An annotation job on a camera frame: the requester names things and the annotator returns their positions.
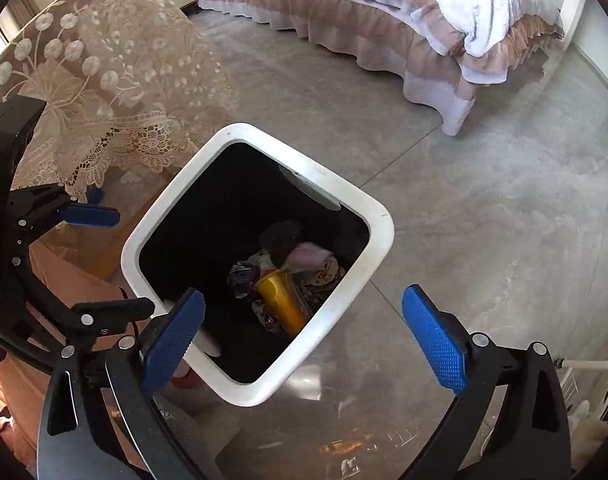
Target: ruffled bed skirt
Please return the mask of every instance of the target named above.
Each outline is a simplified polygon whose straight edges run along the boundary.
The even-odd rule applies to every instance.
[[[199,6],[294,29],[311,43],[355,56],[366,70],[398,74],[404,96],[435,108],[449,136],[462,127],[480,88],[462,77],[453,57],[437,54],[411,27],[373,7],[347,0],[199,0]]]

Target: concrete floor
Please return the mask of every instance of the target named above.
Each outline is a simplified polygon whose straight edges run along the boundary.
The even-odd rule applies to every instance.
[[[575,50],[535,54],[484,89],[452,138],[395,75],[246,18],[193,21],[239,87],[239,121],[361,187],[395,222],[388,257],[296,373],[317,393],[296,376],[260,406],[228,408],[242,429],[217,458],[227,479],[399,477],[452,400],[396,312],[411,283],[502,346],[608,355],[608,87]],[[353,449],[328,453],[338,440]]]

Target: silver screw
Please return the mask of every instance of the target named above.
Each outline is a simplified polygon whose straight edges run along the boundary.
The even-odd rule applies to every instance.
[[[473,336],[473,343],[476,346],[481,346],[481,348],[484,348],[485,346],[488,346],[488,338],[484,334],[475,334]]]
[[[62,357],[64,359],[68,359],[72,354],[74,354],[74,346],[68,345],[62,348]]]
[[[546,355],[548,349],[546,349],[546,346],[542,343],[533,343],[533,351],[539,355]]]
[[[122,350],[128,350],[129,348],[133,348],[133,345],[135,344],[135,338],[132,335],[124,336],[119,340],[119,343],[117,344]]]

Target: orange fabric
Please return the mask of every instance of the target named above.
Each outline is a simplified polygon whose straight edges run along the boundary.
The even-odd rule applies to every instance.
[[[30,264],[34,274],[69,308],[82,301],[123,299],[119,287],[102,282],[62,260],[38,241],[30,246]],[[138,324],[141,330],[146,322]],[[132,328],[129,327],[128,333],[132,333]],[[95,348],[110,348],[120,337],[100,338]],[[26,465],[36,459],[37,432],[49,381],[49,375],[13,355],[8,354],[0,362],[0,404],[6,404],[14,418],[12,447],[15,457]],[[132,460],[139,460],[135,465],[143,467],[138,455],[128,451],[129,460],[133,457]]]

